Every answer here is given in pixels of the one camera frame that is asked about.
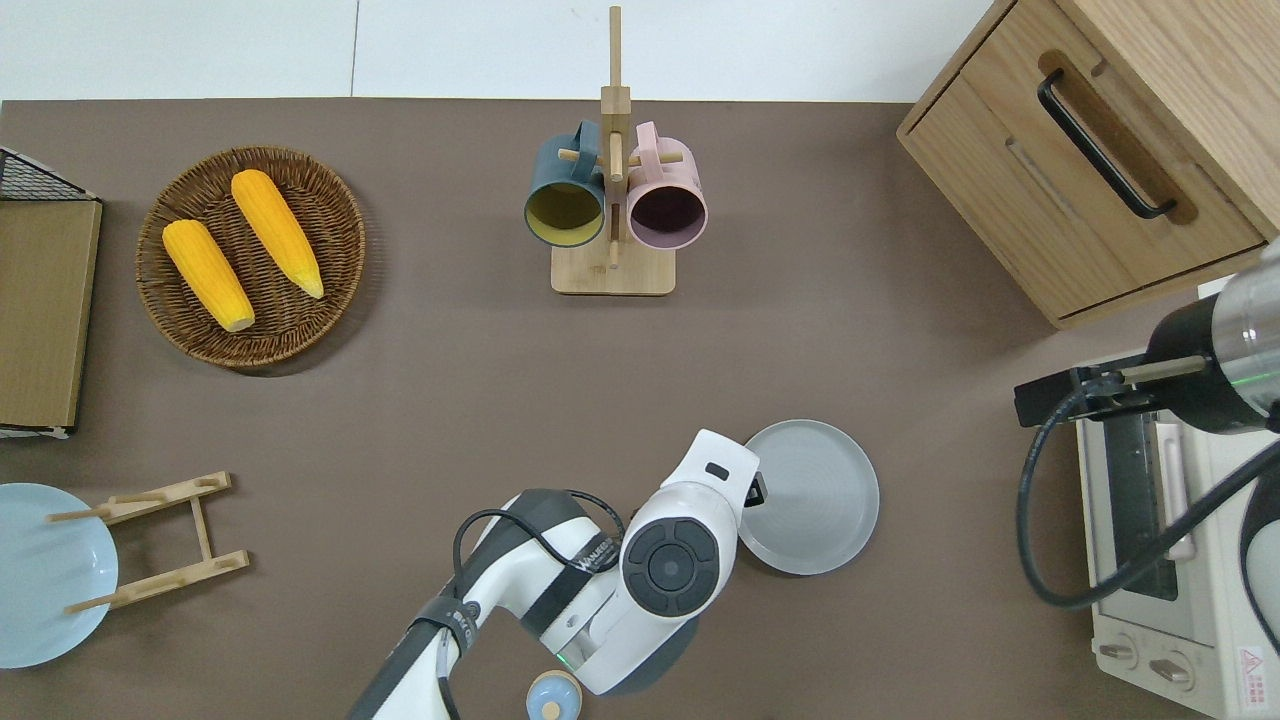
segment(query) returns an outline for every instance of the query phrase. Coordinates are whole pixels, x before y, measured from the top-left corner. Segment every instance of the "round woven basket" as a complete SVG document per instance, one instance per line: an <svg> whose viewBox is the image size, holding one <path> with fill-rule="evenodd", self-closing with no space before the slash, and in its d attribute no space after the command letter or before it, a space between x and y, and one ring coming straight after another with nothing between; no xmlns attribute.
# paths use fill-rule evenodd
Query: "round woven basket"
<svg viewBox="0 0 1280 720"><path fill-rule="evenodd" d="M302 225L325 295L293 284L253 234L232 197L232 176L270 176ZM202 222L236 270L253 324L224 331L200 304L165 252L161 233L173 220ZM287 147L234 147L184 172L156 199L142 224L137 283L161 333L187 355L224 368L260 368L315 345L351 305L365 268L365 220L351 190L333 170Z"/></svg>

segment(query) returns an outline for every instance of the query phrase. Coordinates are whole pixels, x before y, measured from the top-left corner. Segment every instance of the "oven door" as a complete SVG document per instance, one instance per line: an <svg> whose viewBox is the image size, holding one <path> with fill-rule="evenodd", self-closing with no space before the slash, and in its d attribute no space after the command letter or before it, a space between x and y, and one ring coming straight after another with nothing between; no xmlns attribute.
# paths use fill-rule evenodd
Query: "oven door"
<svg viewBox="0 0 1280 720"><path fill-rule="evenodd" d="M1203 495L1204 473L1187 466L1183 433L1169 413L1144 413L1078 425L1093 583L1155 538ZM1216 644L1206 525L1155 569L1098 603L1098 612L1204 646Z"/></svg>

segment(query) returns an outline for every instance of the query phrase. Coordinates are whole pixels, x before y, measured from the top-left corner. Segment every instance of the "yellow corn cob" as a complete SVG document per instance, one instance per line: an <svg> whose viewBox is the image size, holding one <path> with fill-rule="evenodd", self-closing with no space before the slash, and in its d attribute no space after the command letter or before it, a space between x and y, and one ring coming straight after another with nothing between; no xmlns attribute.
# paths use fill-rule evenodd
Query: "yellow corn cob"
<svg viewBox="0 0 1280 720"><path fill-rule="evenodd" d="M223 329L237 332L253 324L253 307L209 228L200 220L175 220L161 237L182 279Z"/></svg>
<svg viewBox="0 0 1280 720"><path fill-rule="evenodd" d="M284 277L311 297L324 297L316 256L275 182L262 170L241 170L232 177L232 197Z"/></svg>

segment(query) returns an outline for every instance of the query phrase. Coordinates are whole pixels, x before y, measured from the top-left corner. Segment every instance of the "table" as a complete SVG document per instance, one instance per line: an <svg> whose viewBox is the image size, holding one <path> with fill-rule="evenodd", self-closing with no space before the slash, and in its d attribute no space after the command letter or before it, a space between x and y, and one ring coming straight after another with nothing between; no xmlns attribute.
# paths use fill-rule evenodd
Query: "table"
<svg viewBox="0 0 1280 720"><path fill-rule="evenodd" d="M106 201L79 432L0 446L0 482L90 503L214 470L238 573L119 609L72 653L0 673L5 717L335 717L451 573L471 511L576 487L628 514L694 433L788 418L879 475L869 546L827 575L740 547L691 648L586 717L1174 717L1101 673L1088 614L1042 605L1014 542L1030 432L1011 387L1142 345L1188 297L1053 332L893 138L897 104L637 101L694 149L710 224L662 299L570 297L521 208L539 142L590 101L5 102L0 142ZM133 250L155 196L237 145L312 154L357 195L369 265L323 343L270 373L182 355ZM1038 552L1084 578L1074 442L1051 443ZM122 582L198 555L182 512L122 527ZM454 673L465 717L520 717L556 661L495 614Z"/></svg>

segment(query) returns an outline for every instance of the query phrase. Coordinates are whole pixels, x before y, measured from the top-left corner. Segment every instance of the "toaster oven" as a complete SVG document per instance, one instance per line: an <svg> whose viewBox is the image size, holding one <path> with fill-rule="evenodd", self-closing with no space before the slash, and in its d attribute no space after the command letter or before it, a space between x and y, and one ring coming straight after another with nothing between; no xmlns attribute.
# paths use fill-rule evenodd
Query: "toaster oven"
<svg viewBox="0 0 1280 720"><path fill-rule="evenodd" d="M1208 434L1167 411L1076 423L1089 578L1116 565L1275 439ZM1280 717L1280 660L1240 577L1252 487L1149 573L1093 605L1103 671L1212 717Z"/></svg>

